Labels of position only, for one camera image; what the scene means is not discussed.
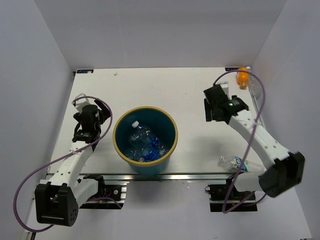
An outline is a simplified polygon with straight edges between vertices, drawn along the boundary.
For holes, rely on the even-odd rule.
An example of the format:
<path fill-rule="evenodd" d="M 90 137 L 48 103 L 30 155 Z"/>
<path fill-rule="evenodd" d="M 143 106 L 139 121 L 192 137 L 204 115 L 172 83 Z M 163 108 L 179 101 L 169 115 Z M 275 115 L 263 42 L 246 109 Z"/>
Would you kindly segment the orange juice bottle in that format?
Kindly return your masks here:
<path fill-rule="evenodd" d="M 249 82 L 248 69 L 246 67 L 240 67 L 237 72 L 237 83 L 240 89 L 246 89 Z"/>

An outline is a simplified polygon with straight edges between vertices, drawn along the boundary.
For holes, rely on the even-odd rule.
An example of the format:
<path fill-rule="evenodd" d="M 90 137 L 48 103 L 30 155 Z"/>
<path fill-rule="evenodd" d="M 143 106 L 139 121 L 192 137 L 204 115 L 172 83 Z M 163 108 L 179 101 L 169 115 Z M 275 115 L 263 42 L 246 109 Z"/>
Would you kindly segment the long clear bottle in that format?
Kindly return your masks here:
<path fill-rule="evenodd" d="M 262 87 L 260 85 L 260 82 L 253 75 L 249 74 L 248 85 L 249 91 L 258 100 L 262 94 Z"/>

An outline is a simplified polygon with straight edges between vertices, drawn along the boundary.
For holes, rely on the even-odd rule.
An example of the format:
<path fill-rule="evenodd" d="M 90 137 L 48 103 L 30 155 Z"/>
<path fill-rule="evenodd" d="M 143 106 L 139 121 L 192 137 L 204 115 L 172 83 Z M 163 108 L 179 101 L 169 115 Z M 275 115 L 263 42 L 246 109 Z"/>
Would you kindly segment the green white label bottle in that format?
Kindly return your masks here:
<path fill-rule="evenodd" d="M 218 160 L 218 166 L 222 167 L 228 172 L 236 172 L 240 169 L 244 173 L 262 173 L 265 167 L 261 164 L 257 164 L 248 160 L 242 163 L 242 159 L 238 156 L 224 157 L 221 156 Z"/>

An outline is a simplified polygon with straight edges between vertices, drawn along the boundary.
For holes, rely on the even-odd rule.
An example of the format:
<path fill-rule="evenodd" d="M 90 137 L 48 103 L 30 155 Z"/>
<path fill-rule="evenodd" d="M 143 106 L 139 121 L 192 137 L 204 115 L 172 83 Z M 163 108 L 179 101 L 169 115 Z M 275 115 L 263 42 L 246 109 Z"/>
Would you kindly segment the blue label bottle large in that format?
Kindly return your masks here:
<path fill-rule="evenodd" d="M 131 126 L 134 128 L 134 132 L 128 137 L 128 141 L 140 155 L 143 147 L 157 146 L 159 139 L 153 134 L 149 127 L 141 124 L 137 120 L 134 121 Z"/>

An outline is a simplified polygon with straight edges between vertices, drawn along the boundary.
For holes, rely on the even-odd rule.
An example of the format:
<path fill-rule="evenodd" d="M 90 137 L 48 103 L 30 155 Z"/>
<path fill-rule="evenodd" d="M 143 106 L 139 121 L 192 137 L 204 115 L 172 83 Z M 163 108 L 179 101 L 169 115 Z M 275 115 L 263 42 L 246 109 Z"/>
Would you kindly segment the clear unlabelled plastic bottle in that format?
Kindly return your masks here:
<path fill-rule="evenodd" d="M 124 151 L 124 155 L 133 160 L 133 161 L 139 161 L 140 158 L 141 158 L 141 155 L 140 153 L 134 148 L 134 147 L 131 147 L 131 148 L 128 148 Z"/>

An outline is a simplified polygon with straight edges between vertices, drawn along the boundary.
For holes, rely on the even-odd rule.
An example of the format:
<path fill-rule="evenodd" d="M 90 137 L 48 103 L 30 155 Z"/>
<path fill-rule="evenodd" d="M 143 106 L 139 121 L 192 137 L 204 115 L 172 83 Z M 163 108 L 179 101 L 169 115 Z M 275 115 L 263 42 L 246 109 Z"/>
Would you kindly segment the blue label bottle small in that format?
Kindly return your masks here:
<path fill-rule="evenodd" d="M 169 149 L 166 146 L 146 145 L 141 149 L 143 162 L 148 163 L 162 158 L 168 153 Z"/>

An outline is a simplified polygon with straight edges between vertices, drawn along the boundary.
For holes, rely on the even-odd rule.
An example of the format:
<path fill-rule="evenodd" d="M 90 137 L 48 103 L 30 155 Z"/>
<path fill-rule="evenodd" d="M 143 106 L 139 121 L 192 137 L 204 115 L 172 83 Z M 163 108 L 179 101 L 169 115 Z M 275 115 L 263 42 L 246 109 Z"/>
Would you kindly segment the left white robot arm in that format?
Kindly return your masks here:
<path fill-rule="evenodd" d="M 40 224 L 71 227 L 79 208 L 90 198 L 99 200 L 105 196 L 106 187 L 100 175 L 87 175 L 79 180 L 86 161 L 105 136 L 101 126 L 112 120 L 110 107 L 98 98 L 94 103 L 73 105 L 77 109 L 74 119 L 78 122 L 67 156 L 47 183 L 37 185 L 35 195 L 36 219 Z"/>

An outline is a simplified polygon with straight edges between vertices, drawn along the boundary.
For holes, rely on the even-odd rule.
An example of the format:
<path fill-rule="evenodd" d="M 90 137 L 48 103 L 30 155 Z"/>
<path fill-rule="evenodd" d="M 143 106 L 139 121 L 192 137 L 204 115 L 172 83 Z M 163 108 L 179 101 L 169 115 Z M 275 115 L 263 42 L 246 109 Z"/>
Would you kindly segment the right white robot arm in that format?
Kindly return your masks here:
<path fill-rule="evenodd" d="M 278 143 L 261 125 L 256 124 L 250 108 L 234 95 L 229 98 L 217 84 L 204 90 L 206 121 L 225 122 L 237 131 L 255 151 L 266 171 L 241 173 L 225 188 L 226 195 L 236 200 L 245 191 L 264 192 L 275 198 L 302 181 L 305 157 L 292 153 Z"/>

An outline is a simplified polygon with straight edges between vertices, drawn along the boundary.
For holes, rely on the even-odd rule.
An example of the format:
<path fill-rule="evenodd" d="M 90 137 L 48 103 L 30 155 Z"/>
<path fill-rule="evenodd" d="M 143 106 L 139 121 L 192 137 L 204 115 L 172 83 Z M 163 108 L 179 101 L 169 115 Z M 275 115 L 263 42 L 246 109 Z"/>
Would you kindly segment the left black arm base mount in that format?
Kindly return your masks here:
<path fill-rule="evenodd" d="M 127 183 L 105 180 L 98 192 L 81 205 L 80 209 L 119 210 L 123 207 L 127 192 Z"/>

